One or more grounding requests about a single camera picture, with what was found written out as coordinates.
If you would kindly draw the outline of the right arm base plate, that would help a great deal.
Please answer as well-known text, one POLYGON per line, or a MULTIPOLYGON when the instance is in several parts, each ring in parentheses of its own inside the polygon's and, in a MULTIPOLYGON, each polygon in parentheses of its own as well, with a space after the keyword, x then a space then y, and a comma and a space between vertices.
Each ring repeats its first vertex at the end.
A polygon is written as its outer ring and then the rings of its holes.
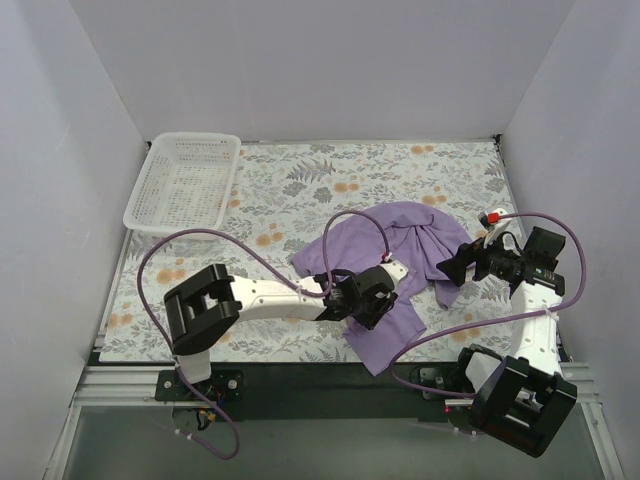
POLYGON ((409 373, 412 383, 436 390, 474 393, 472 383, 459 371, 453 363, 421 364, 409 373))

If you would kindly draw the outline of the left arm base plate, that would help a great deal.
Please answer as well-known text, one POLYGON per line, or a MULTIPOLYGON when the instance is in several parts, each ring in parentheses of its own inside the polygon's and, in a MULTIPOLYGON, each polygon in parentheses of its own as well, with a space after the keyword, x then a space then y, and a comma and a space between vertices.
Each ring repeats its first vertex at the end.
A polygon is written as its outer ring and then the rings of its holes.
MULTIPOLYGON (((194 388, 210 400, 237 401, 244 388, 241 370, 213 370, 209 379, 197 382, 194 388)), ((162 370, 158 374, 154 399, 161 402, 195 401, 198 397, 180 379, 175 370, 162 370)))

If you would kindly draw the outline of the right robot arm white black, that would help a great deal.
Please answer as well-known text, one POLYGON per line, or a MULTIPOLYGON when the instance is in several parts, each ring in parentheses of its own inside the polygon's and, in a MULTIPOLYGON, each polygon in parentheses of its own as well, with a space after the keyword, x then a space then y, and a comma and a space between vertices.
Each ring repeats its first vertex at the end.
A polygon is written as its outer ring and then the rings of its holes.
POLYGON ((462 350, 452 373, 454 389, 473 397, 469 425, 531 457, 541 456, 577 400, 577 388, 561 373, 556 345, 565 279, 556 273, 564 236, 536 227, 524 246, 507 248, 508 221, 489 227, 485 238, 459 247, 438 264, 455 285, 492 275, 509 285, 511 307, 518 315, 511 347, 501 356, 473 344, 462 350))

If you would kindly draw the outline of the purple t shirt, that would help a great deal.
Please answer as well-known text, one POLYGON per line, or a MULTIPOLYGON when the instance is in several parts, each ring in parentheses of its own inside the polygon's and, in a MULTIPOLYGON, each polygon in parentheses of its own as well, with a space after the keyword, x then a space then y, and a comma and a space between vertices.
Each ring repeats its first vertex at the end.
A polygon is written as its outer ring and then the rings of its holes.
MULTIPOLYGON (((394 260, 409 268, 396 289, 398 299, 372 330, 350 320, 344 333, 349 346, 374 376, 382 373, 392 358, 417 340, 426 325, 411 303, 429 283, 435 287, 436 301, 449 308, 460 288, 437 265, 452 258, 458 248, 472 239, 450 215, 421 203, 394 202, 366 211, 383 227, 394 260)), ((381 260, 382 237, 374 224, 350 216, 331 228, 327 235, 330 266, 359 273, 381 260)))

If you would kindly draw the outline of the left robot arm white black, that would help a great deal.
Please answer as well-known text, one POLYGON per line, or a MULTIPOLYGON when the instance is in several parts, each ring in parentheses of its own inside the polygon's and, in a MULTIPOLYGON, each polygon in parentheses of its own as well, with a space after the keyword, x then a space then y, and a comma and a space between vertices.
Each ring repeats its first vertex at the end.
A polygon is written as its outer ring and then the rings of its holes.
POLYGON ((213 386, 209 350, 237 322, 273 318, 335 321, 352 318, 373 329, 394 306, 396 288, 408 275, 398 261, 359 274, 336 269, 308 276, 292 287, 227 272, 223 264, 206 267, 164 296, 171 352, 182 371, 178 387, 193 400, 213 386))

